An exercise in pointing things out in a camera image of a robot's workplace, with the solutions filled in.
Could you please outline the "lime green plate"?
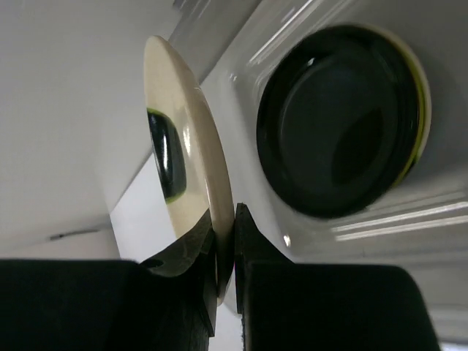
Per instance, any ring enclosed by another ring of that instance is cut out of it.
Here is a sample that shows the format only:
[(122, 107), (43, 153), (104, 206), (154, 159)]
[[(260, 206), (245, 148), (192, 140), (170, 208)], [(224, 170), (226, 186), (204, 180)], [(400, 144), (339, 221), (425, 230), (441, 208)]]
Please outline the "lime green plate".
[(391, 188), (400, 184), (403, 181), (403, 179), (407, 176), (407, 174), (410, 172), (410, 170), (417, 163), (414, 161), (413, 158), (415, 157), (417, 142), (420, 141), (422, 131), (423, 131), (422, 115), (419, 112), (419, 102), (422, 96), (420, 95), (420, 92), (416, 86), (416, 83), (413, 79), (413, 75), (412, 75), (411, 81), (414, 83), (414, 86), (415, 86), (414, 90), (416, 92), (416, 103), (415, 103), (416, 111), (409, 116), (411, 124), (409, 127), (407, 127), (406, 132), (411, 132), (412, 134), (414, 134), (414, 136), (411, 136), (409, 138), (409, 143), (407, 144), (407, 149), (409, 151), (407, 152), (407, 155), (405, 156), (404, 164), (401, 166), (401, 169), (399, 170), (399, 172), (396, 174), (396, 176), (393, 179), (393, 183), (390, 186)]

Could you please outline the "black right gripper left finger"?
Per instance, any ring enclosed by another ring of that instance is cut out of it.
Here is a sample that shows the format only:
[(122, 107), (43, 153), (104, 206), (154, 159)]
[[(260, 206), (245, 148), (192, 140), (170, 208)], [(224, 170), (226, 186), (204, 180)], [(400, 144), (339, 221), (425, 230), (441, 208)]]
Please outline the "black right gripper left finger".
[(207, 350), (215, 332), (209, 214), (128, 260), (2, 260), (3, 350)]

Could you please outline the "cream plate with green patch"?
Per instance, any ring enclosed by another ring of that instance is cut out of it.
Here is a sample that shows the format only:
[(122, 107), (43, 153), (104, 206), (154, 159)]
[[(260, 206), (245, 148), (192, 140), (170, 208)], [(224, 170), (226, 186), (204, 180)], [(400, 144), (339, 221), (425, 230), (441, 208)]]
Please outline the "cream plate with green patch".
[(389, 40), (401, 52), (402, 56), (405, 57), (407, 65), (412, 71), (416, 86), (422, 96), (419, 102), (419, 112), (422, 115), (423, 131), (420, 141), (417, 142), (415, 157), (413, 158), (417, 162), (426, 147), (431, 128), (432, 103), (429, 81), (419, 58), (404, 40), (386, 29), (377, 29), (377, 32)]

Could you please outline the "black glossy plate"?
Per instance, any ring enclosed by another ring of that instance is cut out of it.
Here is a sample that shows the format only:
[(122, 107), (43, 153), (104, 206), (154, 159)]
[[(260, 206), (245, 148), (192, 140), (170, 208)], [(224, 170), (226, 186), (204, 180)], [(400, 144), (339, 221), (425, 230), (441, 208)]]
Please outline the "black glossy plate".
[(416, 111), (401, 52), (375, 28), (329, 26), (295, 45), (270, 76), (257, 151), (272, 190), (319, 219), (357, 213), (385, 194), (409, 151)]

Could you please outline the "cream plate with black patch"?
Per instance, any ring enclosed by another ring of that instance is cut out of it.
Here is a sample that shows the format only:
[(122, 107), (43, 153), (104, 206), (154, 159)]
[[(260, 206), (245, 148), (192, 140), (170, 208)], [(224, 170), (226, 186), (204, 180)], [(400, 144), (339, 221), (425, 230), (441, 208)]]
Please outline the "cream plate with black patch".
[(160, 36), (146, 41), (143, 81), (154, 159), (175, 236), (188, 233), (209, 214), (218, 302), (223, 303), (233, 269), (235, 211), (214, 118), (194, 73)]

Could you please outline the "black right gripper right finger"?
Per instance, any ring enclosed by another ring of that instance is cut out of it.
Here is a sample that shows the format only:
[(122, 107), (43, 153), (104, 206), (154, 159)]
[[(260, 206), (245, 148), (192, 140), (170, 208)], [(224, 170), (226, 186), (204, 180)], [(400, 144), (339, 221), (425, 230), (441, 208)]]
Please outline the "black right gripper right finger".
[(234, 236), (245, 350), (439, 349), (423, 296), (403, 268), (294, 263), (243, 203)]

